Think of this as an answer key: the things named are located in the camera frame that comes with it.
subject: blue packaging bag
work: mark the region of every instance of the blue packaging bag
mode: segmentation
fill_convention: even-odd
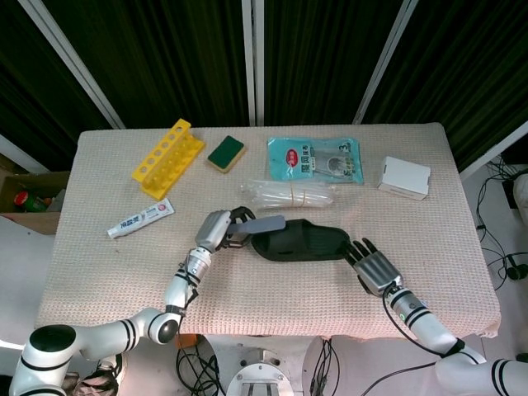
[[[273,137],[267,142],[273,180],[314,178],[329,183],[363,184],[360,145],[353,138]]]

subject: red bottle cap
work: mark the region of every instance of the red bottle cap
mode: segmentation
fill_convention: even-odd
[[[18,194],[15,195],[15,205],[16,206],[24,206],[24,202],[26,202],[27,197],[30,196],[30,193],[27,191],[21,191]]]

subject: black curtain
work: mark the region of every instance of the black curtain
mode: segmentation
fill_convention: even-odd
[[[350,124],[400,6],[266,0],[266,125]]]
[[[248,125],[240,0],[44,0],[127,128]]]
[[[50,170],[110,126],[18,2],[0,0],[0,134]]]
[[[441,122],[463,170],[527,103],[528,2],[420,1],[363,122]]]

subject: plastic bag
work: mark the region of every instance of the plastic bag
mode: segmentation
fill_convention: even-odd
[[[363,184],[359,142],[352,138],[270,138],[271,178],[315,178],[329,183]]]
[[[242,191],[251,201],[251,207],[323,208],[334,202],[335,186],[316,181],[262,181],[251,180],[242,185]]]

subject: robotic hand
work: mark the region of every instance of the robotic hand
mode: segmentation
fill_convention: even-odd
[[[518,361],[493,363],[451,334],[411,290],[403,286],[400,272],[366,238],[346,245],[346,261],[356,271],[365,291],[383,299],[416,336],[419,346],[441,359],[436,377],[453,394],[521,396],[528,389],[528,365]],[[398,326],[397,329],[411,342]]]
[[[141,310],[132,318],[95,327],[51,325],[36,329],[16,366],[11,396],[60,395],[68,364],[78,351],[92,361],[134,349],[141,337],[157,344],[170,342],[177,334],[187,305],[198,295],[196,287],[210,267],[210,257],[221,248],[241,248],[250,237],[235,239],[229,225],[255,219],[251,210],[216,211],[207,216],[196,235],[196,247],[187,254],[165,293],[165,312]]]

